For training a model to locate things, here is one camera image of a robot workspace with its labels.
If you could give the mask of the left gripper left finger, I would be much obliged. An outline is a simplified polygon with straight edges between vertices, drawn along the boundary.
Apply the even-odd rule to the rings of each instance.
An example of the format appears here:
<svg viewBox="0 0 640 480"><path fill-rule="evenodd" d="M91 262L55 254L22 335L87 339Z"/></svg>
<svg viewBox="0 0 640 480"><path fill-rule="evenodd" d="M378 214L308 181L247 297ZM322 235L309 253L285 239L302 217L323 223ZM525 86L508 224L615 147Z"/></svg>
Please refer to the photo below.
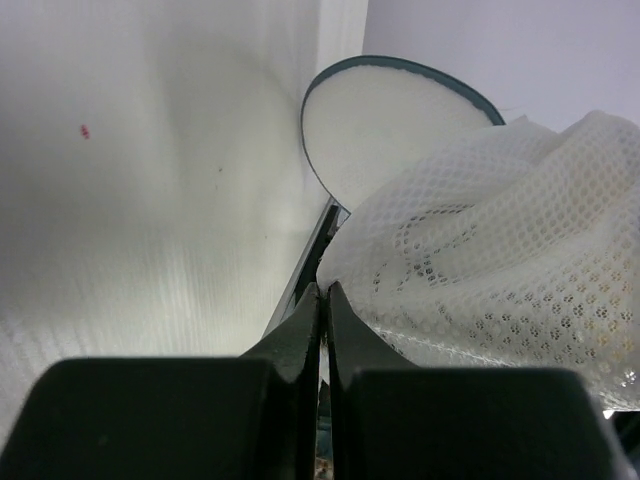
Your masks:
<svg viewBox="0 0 640 480"><path fill-rule="evenodd" d="M310 479L320 299L236 358L86 358L34 384L5 479Z"/></svg>

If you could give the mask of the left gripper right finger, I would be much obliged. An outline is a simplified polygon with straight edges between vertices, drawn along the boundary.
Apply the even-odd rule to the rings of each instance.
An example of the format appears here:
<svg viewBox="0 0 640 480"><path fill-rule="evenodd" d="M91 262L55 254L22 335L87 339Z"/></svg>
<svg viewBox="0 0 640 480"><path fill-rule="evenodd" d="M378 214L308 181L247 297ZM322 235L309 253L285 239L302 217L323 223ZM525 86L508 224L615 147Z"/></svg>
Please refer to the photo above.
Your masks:
<svg viewBox="0 0 640 480"><path fill-rule="evenodd" d="M326 302L338 479L629 479L581 379L555 368L421 368Z"/></svg>

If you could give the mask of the white mesh blue-trim laundry bag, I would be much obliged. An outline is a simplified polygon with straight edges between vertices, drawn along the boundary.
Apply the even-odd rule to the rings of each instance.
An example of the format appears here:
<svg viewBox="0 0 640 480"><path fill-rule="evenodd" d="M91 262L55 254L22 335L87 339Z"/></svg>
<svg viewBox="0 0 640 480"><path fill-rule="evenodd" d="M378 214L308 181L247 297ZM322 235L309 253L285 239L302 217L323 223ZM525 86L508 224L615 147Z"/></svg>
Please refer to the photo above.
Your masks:
<svg viewBox="0 0 640 480"><path fill-rule="evenodd" d="M556 132L404 59L318 74L305 156L348 216L318 287L420 366L558 367L639 406L639 129Z"/></svg>

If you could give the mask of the right aluminium table-edge rail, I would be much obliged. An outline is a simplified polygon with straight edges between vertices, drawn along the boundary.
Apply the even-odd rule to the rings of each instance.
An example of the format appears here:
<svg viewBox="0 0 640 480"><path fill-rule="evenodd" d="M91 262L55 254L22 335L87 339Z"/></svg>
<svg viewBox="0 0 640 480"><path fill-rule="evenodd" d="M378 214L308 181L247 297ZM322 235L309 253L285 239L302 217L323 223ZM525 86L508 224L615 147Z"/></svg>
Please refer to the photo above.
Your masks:
<svg viewBox="0 0 640 480"><path fill-rule="evenodd" d="M293 313L307 286L315 281L322 254L335 235L339 220L345 219L343 212L333 199L325 205L262 337L270 334Z"/></svg>

